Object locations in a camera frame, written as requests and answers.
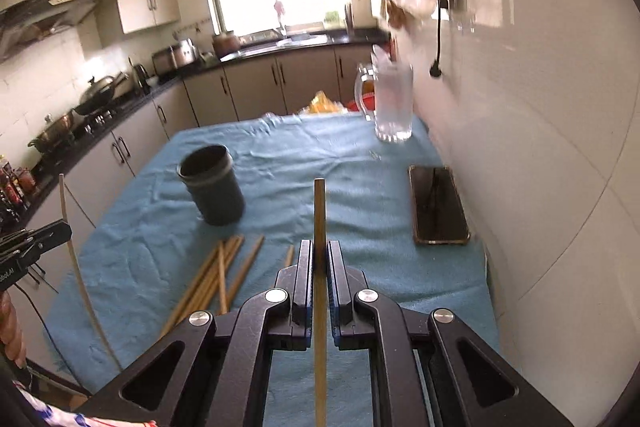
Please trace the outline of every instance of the smartphone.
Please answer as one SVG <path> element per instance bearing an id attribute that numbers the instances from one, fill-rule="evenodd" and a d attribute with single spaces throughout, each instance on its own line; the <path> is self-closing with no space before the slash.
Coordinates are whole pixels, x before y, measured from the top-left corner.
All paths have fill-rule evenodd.
<path id="1" fill-rule="evenodd" d="M 466 245 L 469 229 L 448 167 L 411 165 L 414 241 L 419 245 Z"/>

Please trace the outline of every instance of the clear pitcher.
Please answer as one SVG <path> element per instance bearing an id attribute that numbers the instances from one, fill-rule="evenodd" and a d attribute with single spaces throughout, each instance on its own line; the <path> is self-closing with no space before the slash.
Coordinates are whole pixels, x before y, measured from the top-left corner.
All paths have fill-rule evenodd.
<path id="1" fill-rule="evenodd" d="M 376 109 L 371 111 L 362 99 L 362 84 L 373 81 Z M 354 95 L 356 105 L 367 120 L 374 120 L 376 136 L 385 142 L 411 138 L 414 115 L 414 68 L 410 64 L 378 60 L 376 64 L 358 64 Z"/>

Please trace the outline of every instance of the wooden stick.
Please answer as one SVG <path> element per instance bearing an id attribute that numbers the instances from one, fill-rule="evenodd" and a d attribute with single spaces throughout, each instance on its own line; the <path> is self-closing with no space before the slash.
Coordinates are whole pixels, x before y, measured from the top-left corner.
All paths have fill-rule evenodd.
<path id="1" fill-rule="evenodd" d="M 254 249 L 249 253 L 249 257 L 247 257 L 246 260 L 244 261 L 244 264 L 242 265 L 240 269 L 240 273 L 236 277 L 236 280 L 234 280 L 234 283 L 231 285 L 231 288 L 229 288 L 226 301 L 230 306 L 233 303 L 234 298 L 236 297 L 236 294 L 240 289 L 240 286 L 242 286 L 242 283 L 244 282 L 244 278 L 249 272 L 251 265 L 254 263 L 255 257 L 258 255 L 258 252 L 260 251 L 260 247 L 262 246 L 263 243 L 264 243 L 264 236 L 261 235 L 258 238 L 258 241 L 255 242 Z"/>
<path id="2" fill-rule="evenodd" d="M 220 252 L 218 256 L 218 285 L 220 286 L 220 314 L 229 311 L 226 307 L 225 257 Z"/>
<path id="3" fill-rule="evenodd" d="M 65 200 L 65 175 L 60 174 L 58 177 L 58 185 L 60 186 L 60 207 L 62 208 L 62 219 L 64 219 L 67 223 L 69 222 L 66 215 L 66 200 Z M 71 241 L 71 238 L 66 242 L 66 247 L 69 251 L 69 257 L 71 257 L 71 265 L 74 269 L 74 273 L 76 274 L 76 282 L 78 282 L 78 287 L 80 289 L 80 296 L 82 301 L 84 302 L 84 308 L 89 314 L 89 320 L 93 325 L 95 332 L 98 333 L 100 340 L 104 344 L 104 347 L 107 349 L 107 353 L 115 362 L 116 367 L 119 371 L 122 371 L 122 365 L 120 361 L 116 357 L 113 349 L 111 349 L 111 344 L 107 340 L 107 336 L 104 334 L 104 330 L 98 321 L 98 317 L 95 314 L 94 306 L 91 304 L 91 299 L 89 298 L 89 292 L 86 290 L 86 286 L 84 285 L 84 281 L 82 280 L 82 274 L 80 273 L 80 265 L 78 264 L 78 256 L 76 255 L 76 250 L 74 249 L 74 244 Z"/>
<path id="4" fill-rule="evenodd" d="M 293 245 L 289 245 L 289 250 L 287 250 L 287 256 L 284 258 L 284 267 L 288 268 L 293 263 Z"/>
<path id="5" fill-rule="evenodd" d="M 218 248 L 220 248 L 221 246 L 222 246 L 222 241 L 218 241 L 218 244 L 211 250 L 211 253 L 206 258 L 205 262 L 202 263 L 202 265 L 200 266 L 200 269 L 198 270 L 198 273 L 196 273 L 196 276 L 191 280 L 191 284 L 189 285 L 187 290 L 184 292 L 184 295 L 182 295 L 180 302 L 178 302 L 175 305 L 174 311 L 171 313 L 171 315 L 169 315 L 167 322 L 165 322 L 164 327 L 162 328 L 162 331 L 160 331 L 160 336 L 158 337 L 158 340 L 164 337 L 169 331 L 171 331 L 174 328 L 175 323 L 178 320 L 178 317 L 182 316 L 182 314 L 184 313 L 184 308 L 187 305 L 187 302 L 189 301 L 191 296 L 193 296 L 193 293 L 196 291 L 196 289 L 200 285 L 202 278 L 207 272 L 207 269 L 209 269 L 210 264 L 218 255 Z"/>
<path id="6" fill-rule="evenodd" d="M 244 236 L 236 235 L 229 239 L 226 242 L 226 246 L 224 247 L 225 251 L 225 268 L 228 268 L 233 260 L 236 257 L 236 253 L 242 242 L 244 241 Z M 209 306 L 213 295 L 218 291 L 218 285 L 220 281 L 218 279 L 218 268 L 215 263 L 210 266 L 210 270 L 205 277 L 205 280 L 202 282 L 202 285 L 197 290 L 196 295 L 194 295 L 194 299 L 191 302 L 190 306 L 186 309 L 186 313 L 182 318 L 188 317 L 193 312 L 198 310 L 205 310 Z"/>
<path id="7" fill-rule="evenodd" d="M 324 180 L 314 180 L 314 384 L 316 427 L 326 427 L 326 206 Z"/>

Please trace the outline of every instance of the countertop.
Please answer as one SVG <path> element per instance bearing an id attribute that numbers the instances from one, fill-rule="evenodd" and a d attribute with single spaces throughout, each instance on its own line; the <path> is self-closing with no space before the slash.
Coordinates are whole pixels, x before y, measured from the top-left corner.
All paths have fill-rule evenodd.
<path id="1" fill-rule="evenodd" d="M 73 167 L 97 145 L 102 138 L 107 136 L 119 124 L 127 120 L 139 108 L 151 102 L 155 96 L 170 89 L 172 86 L 181 82 L 185 78 L 206 71 L 223 68 L 228 64 L 235 64 L 244 60 L 250 60 L 255 57 L 264 57 L 265 55 L 273 55 L 287 53 L 289 51 L 302 50 L 307 48 L 317 48 L 321 46 L 342 46 L 350 44 L 385 44 L 389 42 L 390 35 L 378 28 L 362 28 L 357 29 L 354 34 L 347 35 L 344 30 L 331 30 L 323 34 L 311 34 L 311 38 L 293 41 L 285 45 L 278 45 L 278 42 L 267 42 L 244 47 L 239 52 L 227 55 L 222 60 L 212 64 L 198 63 L 196 67 L 190 66 L 184 71 L 177 71 L 175 77 L 152 88 L 151 92 L 143 96 L 133 96 L 133 93 L 125 94 L 117 100 L 111 102 L 107 108 L 114 108 L 115 114 L 111 120 L 108 120 L 100 129 L 91 135 L 85 135 L 71 144 L 68 148 L 60 150 L 56 155 L 49 157 L 49 161 L 41 161 L 34 169 L 33 174 L 36 177 L 37 187 L 30 196 L 30 207 L 20 217 L 18 225 L 12 229 L 2 230 L 2 234 L 10 233 L 15 230 L 27 227 L 28 222 L 38 211 L 44 200 L 49 196 L 51 191 L 58 185 L 58 175 L 68 174 Z"/>

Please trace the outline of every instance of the blue tablecloth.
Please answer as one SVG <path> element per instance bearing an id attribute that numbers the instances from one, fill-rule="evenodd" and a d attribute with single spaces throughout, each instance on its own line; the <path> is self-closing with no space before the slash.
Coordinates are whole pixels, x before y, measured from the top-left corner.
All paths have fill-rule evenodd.
<path id="1" fill-rule="evenodd" d="M 222 143 L 235 161 L 246 210 L 235 225 L 203 222 L 176 175 L 185 155 Z M 447 307 L 497 348 L 498 335 L 479 241 L 417 247 L 407 169 L 439 165 L 425 127 L 402 144 L 377 140 L 359 115 L 273 117 L 177 134 L 127 186 L 82 248 L 82 275 L 120 363 L 126 367 L 157 339 L 170 312 L 217 240 L 246 241 L 229 280 L 260 234 L 266 240 L 234 301 L 238 307 L 275 280 L 289 245 L 313 235 L 313 179 L 326 179 L 327 236 L 370 287 L 404 307 Z M 72 275 L 47 316 L 56 344 L 81 383 L 97 391 L 117 370 L 92 330 Z M 313 355 L 276 352 L 265 425 L 313 425 Z M 371 425 L 364 352 L 328 353 L 328 424 Z"/>

